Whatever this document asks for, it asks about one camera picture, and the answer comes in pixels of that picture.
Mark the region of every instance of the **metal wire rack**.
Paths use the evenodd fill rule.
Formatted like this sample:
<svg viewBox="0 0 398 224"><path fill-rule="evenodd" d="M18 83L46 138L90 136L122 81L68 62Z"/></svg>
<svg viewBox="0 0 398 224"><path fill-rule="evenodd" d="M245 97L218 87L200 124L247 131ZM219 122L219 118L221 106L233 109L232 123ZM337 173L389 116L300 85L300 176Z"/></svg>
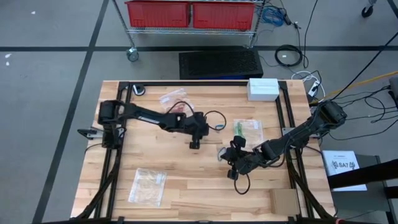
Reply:
<svg viewBox="0 0 398 224"><path fill-rule="evenodd" d="M249 47L253 47L254 40L257 36L257 30L260 24L260 18L262 16L262 11L267 0L162 0L162 1L189 1L189 2L251 2L261 4L260 14L255 21L255 26L251 30L237 30L237 29L196 29L193 27L187 28L174 28L174 27L132 27L127 28L126 22L123 19L120 8L116 0L112 0L115 6L116 12L119 19L123 25L123 28L127 34L130 41L131 48L127 50L127 59L131 62L138 60L139 55L136 45L133 41L131 34L201 34L201 35L243 35L249 37Z"/></svg>

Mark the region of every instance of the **wheel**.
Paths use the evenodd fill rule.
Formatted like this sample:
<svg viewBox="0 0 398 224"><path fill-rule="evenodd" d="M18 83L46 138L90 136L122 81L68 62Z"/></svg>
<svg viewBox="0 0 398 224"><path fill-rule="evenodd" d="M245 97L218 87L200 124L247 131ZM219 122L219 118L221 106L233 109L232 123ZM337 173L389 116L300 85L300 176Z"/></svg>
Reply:
<svg viewBox="0 0 398 224"><path fill-rule="evenodd" d="M129 50L127 50L126 55L127 55L127 59L130 62L135 62L139 58L139 54L137 52L137 49L133 48L133 47L130 48Z"/></svg>
<svg viewBox="0 0 398 224"><path fill-rule="evenodd" d="M370 6L368 8L368 10L366 10L366 7L362 9L362 17L363 18L367 18L367 17L371 16L372 13L373 13L373 6Z"/></svg>

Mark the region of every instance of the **clear plastic bag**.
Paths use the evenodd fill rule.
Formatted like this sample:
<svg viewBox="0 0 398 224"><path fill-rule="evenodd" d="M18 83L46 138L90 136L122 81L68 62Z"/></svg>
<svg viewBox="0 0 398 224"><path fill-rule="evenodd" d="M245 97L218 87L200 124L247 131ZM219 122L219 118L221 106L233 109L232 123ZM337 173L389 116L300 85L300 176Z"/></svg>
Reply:
<svg viewBox="0 0 398 224"><path fill-rule="evenodd" d="M261 121L253 119L234 119L234 135L246 139L246 149L264 142Z"/></svg>
<svg viewBox="0 0 398 224"><path fill-rule="evenodd" d="M129 202L159 207L166 176L166 172L138 168L132 183Z"/></svg>
<svg viewBox="0 0 398 224"><path fill-rule="evenodd" d="M174 104L176 104L179 101L187 102L193 109L193 104L188 99L188 94L185 92L185 89L183 89L183 88L181 88L179 90L175 90L175 91L168 93L164 96L161 96L159 98L159 101L160 101L160 104L163 106L163 108L166 111L168 111ZM185 103L179 103L179 104L175 105L170 112L174 112L174 113L184 112L187 114L187 116L192 115L191 109Z"/></svg>

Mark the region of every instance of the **wooden tabletop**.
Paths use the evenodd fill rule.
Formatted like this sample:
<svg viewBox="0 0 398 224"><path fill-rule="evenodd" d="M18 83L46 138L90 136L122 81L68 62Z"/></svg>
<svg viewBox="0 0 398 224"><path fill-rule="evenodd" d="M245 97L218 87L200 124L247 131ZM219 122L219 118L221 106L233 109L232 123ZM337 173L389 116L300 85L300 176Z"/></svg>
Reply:
<svg viewBox="0 0 398 224"><path fill-rule="evenodd" d="M114 100L118 81L105 81L99 95L93 126L101 101ZM310 110L302 81L287 80L290 101L296 125L303 123ZM234 119L256 119L261 121L264 139L280 137L279 119L275 102L248 101L246 86L146 86L143 96L133 96L131 102L150 110L165 112L159 97L184 88L195 106L195 111L218 110L226 116L227 126L216 132L210 130L201 140L199 150L189 149L190 136L167 133L158 126L130 119L124 138L121 169L119 172L113 219L124 216L126 220L213 220L213 221L283 221L284 215L271 213L270 189L290 188L287 168L257 168L249 175L251 189L246 195L234 191L233 181L226 177L230 168L226 161L219 162L217 150L228 146L234 136ZM287 115L284 115L286 126ZM223 124L217 114L208 116L212 126ZM89 146L101 142L89 142ZM319 149L315 139L309 146ZM83 211L98 190L103 168L105 149L95 146L88 150L81 170L71 216ZM308 186L318 201L334 214L333 201L322 157L319 153L304 149L303 163ZM129 193L137 168L167 173L164 194L160 207L128 202ZM237 186L243 191L247 180L239 178ZM306 216L301 191L298 192L303 216ZM105 214L108 195L105 195L102 214Z"/></svg>

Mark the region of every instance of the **red plastic crate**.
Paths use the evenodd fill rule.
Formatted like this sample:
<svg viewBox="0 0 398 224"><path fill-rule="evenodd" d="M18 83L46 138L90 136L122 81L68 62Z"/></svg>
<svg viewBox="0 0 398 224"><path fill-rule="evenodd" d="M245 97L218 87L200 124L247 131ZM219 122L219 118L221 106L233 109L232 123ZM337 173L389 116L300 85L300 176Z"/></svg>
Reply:
<svg viewBox="0 0 398 224"><path fill-rule="evenodd" d="M251 29L254 4L226 2L193 3L194 28Z"/></svg>
<svg viewBox="0 0 398 224"><path fill-rule="evenodd" d="M160 1L125 2L132 27L188 27L189 3Z"/></svg>

